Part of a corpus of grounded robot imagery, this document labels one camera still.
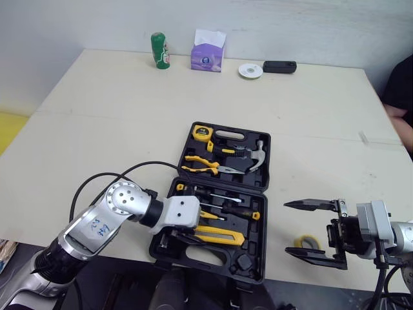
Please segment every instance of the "green bottle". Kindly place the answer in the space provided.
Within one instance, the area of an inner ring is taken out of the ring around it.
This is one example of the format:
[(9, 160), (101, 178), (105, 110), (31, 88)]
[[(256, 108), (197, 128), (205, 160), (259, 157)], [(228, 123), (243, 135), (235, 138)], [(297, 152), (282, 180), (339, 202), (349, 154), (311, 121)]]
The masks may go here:
[(151, 35), (150, 42), (152, 43), (152, 53), (154, 55), (156, 67), (159, 69), (169, 68), (169, 53), (165, 35), (162, 32), (155, 32)]

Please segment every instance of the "screwdriver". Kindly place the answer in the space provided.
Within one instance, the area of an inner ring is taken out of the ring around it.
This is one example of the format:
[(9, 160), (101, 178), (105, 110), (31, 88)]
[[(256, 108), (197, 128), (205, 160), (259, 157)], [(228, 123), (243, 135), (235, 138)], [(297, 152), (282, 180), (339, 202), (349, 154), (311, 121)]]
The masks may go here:
[(258, 221), (259, 218), (261, 217), (261, 215), (258, 211), (252, 212), (252, 211), (249, 211), (249, 210), (242, 210), (241, 208), (220, 207), (218, 205), (210, 205), (209, 203), (203, 203), (203, 202), (200, 202), (199, 204), (200, 205), (205, 205), (205, 206), (211, 207), (211, 208), (218, 208), (218, 209), (221, 209), (222, 213), (233, 214), (235, 216), (238, 216), (240, 218), (246, 218), (248, 220)]
[[(186, 186), (183, 184), (178, 184), (176, 185), (176, 190), (177, 191), (183, 191), (186, 189)], [(218, 194), (212, 194), (211, 191), (208, 191), (206, 189), (200, 189), (199, 187), (194, 187), (195, 195), (200, 195), (200, 196), (214, 196), (214, 197), (220, 197), (222, 199), (228, 199), (232, 200), (233, 202), (238, 202), (241, 203), (243, 202), (241, 198), (233, 198), (233, 197), (228, 197), (228, 196), (223, 196), (223, 195), (218, 195)]]

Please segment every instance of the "person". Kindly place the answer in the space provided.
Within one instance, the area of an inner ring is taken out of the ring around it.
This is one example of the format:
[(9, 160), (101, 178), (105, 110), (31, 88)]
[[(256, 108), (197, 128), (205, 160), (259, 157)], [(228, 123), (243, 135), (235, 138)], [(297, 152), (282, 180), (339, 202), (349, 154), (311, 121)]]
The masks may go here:
[(401, 142), (413, 159), (413, 55), (394, 67), (381, 97)]

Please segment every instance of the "cd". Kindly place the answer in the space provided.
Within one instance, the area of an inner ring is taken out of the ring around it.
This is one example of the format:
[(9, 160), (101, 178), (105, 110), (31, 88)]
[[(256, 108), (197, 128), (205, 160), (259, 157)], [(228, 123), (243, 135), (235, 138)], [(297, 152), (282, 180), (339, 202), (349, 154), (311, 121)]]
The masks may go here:
[(263, 69), (259, 65), (253, 63), (245, 63), (244, 65), (239, 66), (238, 72), (244, 78), (248, 79), (257, 79), (263, 75)]

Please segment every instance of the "handwritten label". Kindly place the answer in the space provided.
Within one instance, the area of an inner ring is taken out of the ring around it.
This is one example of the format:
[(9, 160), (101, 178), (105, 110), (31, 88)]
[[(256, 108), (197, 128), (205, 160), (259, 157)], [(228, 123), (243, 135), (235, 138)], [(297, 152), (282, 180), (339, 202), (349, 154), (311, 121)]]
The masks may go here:
[(92, 232), (96, 232), (98, 236), (104, 237), (108, 233), (110, 233), (110, 228), (109, 226), (104, 222), (101, 221), (98, 218), (95, 218), (91, 224), (90, 224), (90, 229)]

